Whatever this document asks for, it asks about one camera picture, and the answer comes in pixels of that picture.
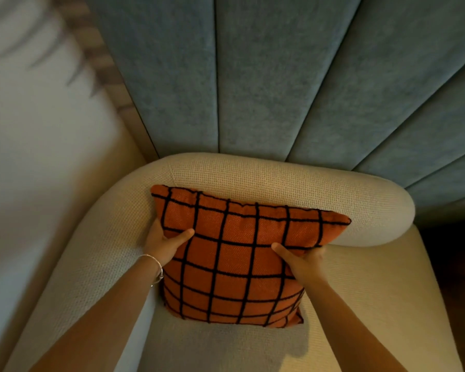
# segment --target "orange pillow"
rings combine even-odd
[[[335,239],[350,224],[342,214],[243,203],[186,188],[151,189],[166,237],[195,235],[164,267],[163,298],[182,319],[286,327],[303,323],[303,287],[270,248],[296,255]]]

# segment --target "white wall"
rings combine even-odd
[[[21,0],[0,15],[0,52],[46,4]],[[81,55],[73,39],[28,68],[61,27],[54,15],[0,60],[0,370],[86,209],[144,164],[105,94],[90,98],[90,69],[66,86]]]

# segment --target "throw pillow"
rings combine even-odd
[[[164,235],[193,228],[164,267],[163,298],[182,319],[282,328],[303,323],[304,289],[270,248],[296,255],[330,243],[350,224],[319,209],[244,203],[201,191],[151,188]]]

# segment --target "person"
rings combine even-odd
[[[150,227],[143,254],[162,266],[194,234],[192,229],[167,239],[158,220]],[[343,372],[405,371],[331,288],[322,269],[324,247],[303,257],[274,243],[272,249],[289,264],[303,285]],[[161,269],[141,256],[116,284],[60,337],[30,372],[113,371],[124,350],[155,278]]]

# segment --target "bracelet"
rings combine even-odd
[[[152,256],[151,254],[142,254],[142,255],[139,256],[139,257],[143,257],[143,256],[150,257],[150,258],[154,259],[155,262],[158,263],[159,268],[160,268],[159,279],[158,279],[157,281],[155,281],[155,282],[152,283],[152,287],[153,287],[153,285],[156,285],[156,284],[157,284],[158,282],[160,282],[160,281],[162,280],[162,278],[164,277],[164,270],[162,269],[161,263],[160,263],[154,256]]]

